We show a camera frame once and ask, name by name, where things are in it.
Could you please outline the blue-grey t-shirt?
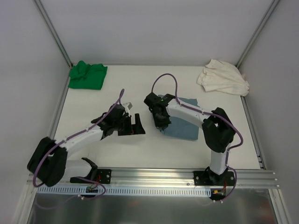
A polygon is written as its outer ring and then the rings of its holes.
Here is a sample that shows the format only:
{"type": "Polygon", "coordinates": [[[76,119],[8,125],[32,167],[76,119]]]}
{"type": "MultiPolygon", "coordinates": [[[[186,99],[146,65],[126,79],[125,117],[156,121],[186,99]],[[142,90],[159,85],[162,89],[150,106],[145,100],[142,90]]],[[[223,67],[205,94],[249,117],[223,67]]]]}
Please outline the blue-grey t-shirt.
{"type": "Polygon", "coordinates": [[[182,140],[196,141],[199,135],[199,127],[178,117],[169,117],[170,124],[159,131],[165,136],[182,140]]]}

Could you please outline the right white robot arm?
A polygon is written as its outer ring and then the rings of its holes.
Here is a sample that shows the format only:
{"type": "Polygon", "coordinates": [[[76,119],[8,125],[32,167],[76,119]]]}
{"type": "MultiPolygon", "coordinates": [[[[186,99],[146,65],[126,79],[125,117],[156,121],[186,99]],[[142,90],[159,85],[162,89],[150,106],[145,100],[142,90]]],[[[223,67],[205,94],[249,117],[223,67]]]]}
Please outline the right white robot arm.
{"type": "Polygon", "coordinates": [[[236,131],[221,108],[205,112],[202,108],[187,104],[171,94],[159,97],[146,96],[144,103],[153,116],[155,127],[162,131],[169,127],[171,118],[179,118],[202,129],[206,145],[211,149],[211,162],[205,171],[194,171],[196,186],[221,186],[235,184],[235,176],[226,166],[228,147],[236,131]]]}

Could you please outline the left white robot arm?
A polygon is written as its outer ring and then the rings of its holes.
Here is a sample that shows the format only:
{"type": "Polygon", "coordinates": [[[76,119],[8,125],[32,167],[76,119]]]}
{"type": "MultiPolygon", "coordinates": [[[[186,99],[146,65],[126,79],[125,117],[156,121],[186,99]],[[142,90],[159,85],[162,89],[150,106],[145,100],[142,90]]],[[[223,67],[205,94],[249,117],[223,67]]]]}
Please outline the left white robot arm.
{"type": "Polygon", "coordinates": [[[44,137],[31,156],[27,169],[42,184],[52,187],[61,180],[71,183],[104,183],[104,174],[91,159],[71,161],[73,154],[87,145],[101,141],[117,132],[119,136],[145,134],[140,115],[131,115],[131,103],[111,106],[109,111],[93,119],[85,129],[61,140],[44,137]]]}

